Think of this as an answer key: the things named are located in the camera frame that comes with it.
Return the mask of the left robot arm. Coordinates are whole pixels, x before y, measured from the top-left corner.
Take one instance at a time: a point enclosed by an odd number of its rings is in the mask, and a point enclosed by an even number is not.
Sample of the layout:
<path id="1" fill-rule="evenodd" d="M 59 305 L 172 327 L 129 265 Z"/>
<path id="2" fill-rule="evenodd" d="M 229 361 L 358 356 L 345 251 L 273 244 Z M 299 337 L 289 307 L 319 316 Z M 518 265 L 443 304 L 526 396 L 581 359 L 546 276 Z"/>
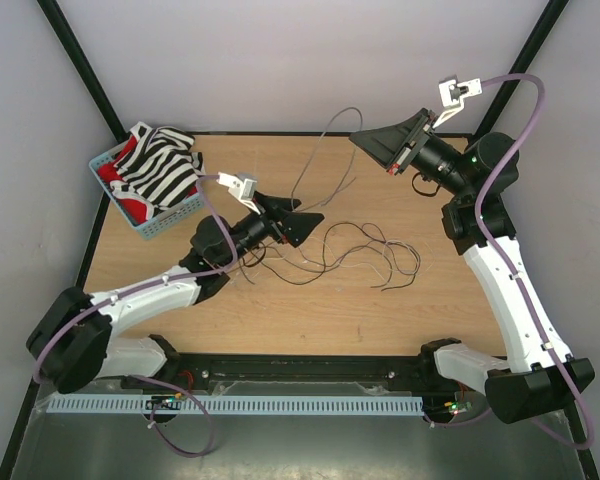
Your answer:
<path id="1" fill-rule="evenodd" d="M 48 381 L 61 394 L 120 376 L 143 376 L 161 388 L 174 384 L 180 364 L 171 345 L 159 335 L 131 339 L 124 332 L 212 298 L 229 282 L 233 265 L 265 240 L 298 247 L 324 219 L 299 211 L 298 199 L 260 192 L 253 199 L 253 209 L 235 224 L 217 213 L 200 220 L 189 253 L 155 277 L 92 294 L 62 291 L 26 342 L 35 381 Z"/>

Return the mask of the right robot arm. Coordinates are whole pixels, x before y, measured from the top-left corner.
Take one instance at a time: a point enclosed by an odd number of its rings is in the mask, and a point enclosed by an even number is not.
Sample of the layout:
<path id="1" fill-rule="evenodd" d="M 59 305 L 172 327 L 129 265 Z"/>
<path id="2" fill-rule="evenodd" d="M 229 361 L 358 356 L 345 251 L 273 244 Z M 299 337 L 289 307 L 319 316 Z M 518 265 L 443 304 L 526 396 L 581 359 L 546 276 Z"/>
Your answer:
<path id="1" fill-rule="evenodd" d="M 421 348 L 418 379 L 430 389 L 452 380 L 479 392 L 506 424 L 562 409 L 574 399 L 569 387 L 584 390 L 595 373 L 589 359 L 573 356 L 533 287 L 519 285 L 526 278 L 525 267 L 501 198 L 519 177 L 516 157 L 496 177 L 482 205 L 493 242 L 479 229 L 474 211 L 480 188 L 514 141 L 492 132 L 459 152 L 434 133 L 433 123 L 432 112 L 422 109 L 399 124 L 355 132 L 350 140 L 389 174 L 413 167 L 451 193 L 442 208 L 445 234 L 485 293 L 506 357 L 483 354 L 455 338 L 434 340 Z"/>

